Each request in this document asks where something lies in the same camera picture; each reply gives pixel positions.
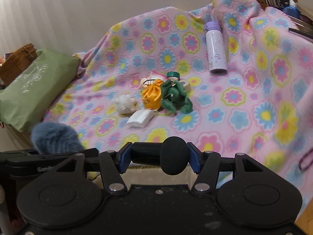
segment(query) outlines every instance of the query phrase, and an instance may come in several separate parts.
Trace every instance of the blue pom-pom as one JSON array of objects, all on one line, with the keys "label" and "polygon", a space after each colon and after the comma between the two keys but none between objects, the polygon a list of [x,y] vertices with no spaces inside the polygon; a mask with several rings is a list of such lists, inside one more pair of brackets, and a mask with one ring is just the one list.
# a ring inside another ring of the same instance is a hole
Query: blue pom-pom
[{"label": "blue pom-pom", "polygon": [[39,154],[63,154],[82,151],[77,132],[70,126],[52,122],[37,124],[32,130],[32,144]]}]

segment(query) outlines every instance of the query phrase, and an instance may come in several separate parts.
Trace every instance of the floral blanket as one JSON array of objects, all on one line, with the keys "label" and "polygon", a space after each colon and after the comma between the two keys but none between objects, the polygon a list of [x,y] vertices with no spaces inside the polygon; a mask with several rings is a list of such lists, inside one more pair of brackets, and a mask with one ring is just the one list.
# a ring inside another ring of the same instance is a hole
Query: floral blanket
[{"label": "floral blanket", "polygon": [[[245,152],[294,184],[306,206],[313,168],[301,172],[298,163],[313,146],[313,44],[290,34],[296,26],[275,8],[263,11],[256,0],[212,1],[192,12],[168,7],[113,26],[80,54],[83,76],[44,120],[72,126],[85,147],[100,151],[175,135],[201,151]],[[212,20],[222,27],[228,61],[228,74],[219,77],[209,73],[203,32]],[[130,93],[142,108],[140,79],[151,70],[174,70],[188,80],[194,110],[162,111],[146,128],[128,128],[113,99]]]}]

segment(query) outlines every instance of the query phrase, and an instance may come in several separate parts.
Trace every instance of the green teddy bear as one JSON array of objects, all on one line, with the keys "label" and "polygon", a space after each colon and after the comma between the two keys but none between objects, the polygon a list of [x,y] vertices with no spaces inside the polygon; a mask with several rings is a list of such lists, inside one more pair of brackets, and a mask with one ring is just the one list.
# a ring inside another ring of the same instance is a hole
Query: green teddy bear
[{"label": "green teddy bear", "polygon": [[161,85],[161,106],[173,113],[180,109],[181,113],[187,114],[192,111],[192,102],[187,96],[187,92],[179,81],[165,81]]}]

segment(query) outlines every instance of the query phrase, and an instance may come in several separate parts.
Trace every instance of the water bottle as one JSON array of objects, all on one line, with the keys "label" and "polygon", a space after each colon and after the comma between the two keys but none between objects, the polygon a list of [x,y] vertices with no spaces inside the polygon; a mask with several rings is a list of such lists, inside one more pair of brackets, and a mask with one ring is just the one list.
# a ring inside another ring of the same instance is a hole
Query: water bottle
[{"label": "water bottle", "polygon": [[218,23],[211,21],[205,24],[204,31],[205,40],[207,42],[210,73],[227,73],[227,63],[221,27]]}]

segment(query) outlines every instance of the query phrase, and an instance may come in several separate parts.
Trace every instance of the green fabric pouch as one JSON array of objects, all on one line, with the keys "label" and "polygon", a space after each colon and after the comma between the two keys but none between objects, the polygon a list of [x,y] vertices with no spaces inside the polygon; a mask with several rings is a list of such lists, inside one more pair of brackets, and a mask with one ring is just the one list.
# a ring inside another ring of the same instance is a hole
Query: green fabric pouch
[{"label": "green fabric pouch", "polygon": [[79,58],[38,49],[37,59],[0,91],[0,121],[30,132],[54,99],[75,78]]}]

